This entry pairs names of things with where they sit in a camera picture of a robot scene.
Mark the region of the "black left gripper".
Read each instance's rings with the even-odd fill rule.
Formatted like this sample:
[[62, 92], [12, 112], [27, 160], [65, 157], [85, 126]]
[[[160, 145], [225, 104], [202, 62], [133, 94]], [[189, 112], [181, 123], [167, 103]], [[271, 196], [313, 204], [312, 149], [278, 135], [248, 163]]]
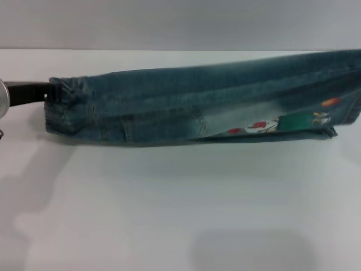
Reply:
[[10, 107], [35, 102], [63, 101], [63, 87], [60, 83], [6, 82], [10, 95]]

